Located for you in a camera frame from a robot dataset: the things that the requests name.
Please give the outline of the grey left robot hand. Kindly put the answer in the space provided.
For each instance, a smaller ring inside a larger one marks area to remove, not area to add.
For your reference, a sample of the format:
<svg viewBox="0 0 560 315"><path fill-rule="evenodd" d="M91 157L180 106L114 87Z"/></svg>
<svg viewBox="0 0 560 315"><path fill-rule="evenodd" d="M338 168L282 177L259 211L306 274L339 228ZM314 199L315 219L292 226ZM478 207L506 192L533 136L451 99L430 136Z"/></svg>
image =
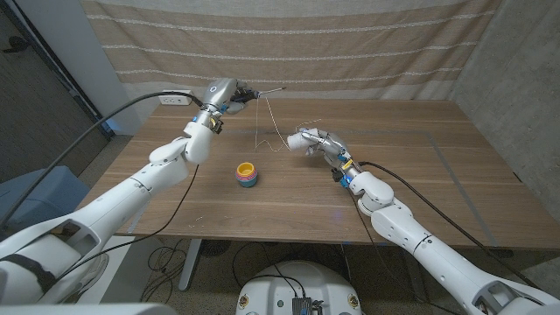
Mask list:
<svg viewBox="0 0 560 315"><path fill-rule="evenodd" d="M235 115L244 110L249 101L259 96L260 93L249 87L245 81L220 78L208 86L203 95L202 108L211 112Z"/></svg>

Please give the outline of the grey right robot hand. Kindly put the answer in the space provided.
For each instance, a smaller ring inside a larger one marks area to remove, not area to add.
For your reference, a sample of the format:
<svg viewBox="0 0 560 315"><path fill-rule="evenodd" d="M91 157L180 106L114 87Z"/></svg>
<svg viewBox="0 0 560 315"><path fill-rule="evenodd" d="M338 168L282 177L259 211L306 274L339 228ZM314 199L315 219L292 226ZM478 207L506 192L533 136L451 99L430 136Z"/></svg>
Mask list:
<svg viewBox="0 0 560 315"><path fill-rule="evenodd" d="M332 168L350 179L362 173L361 167L354 162L348 146L336 134L314 128L301 129L297 135L303 141L306 155L322 156Z"/></svg>

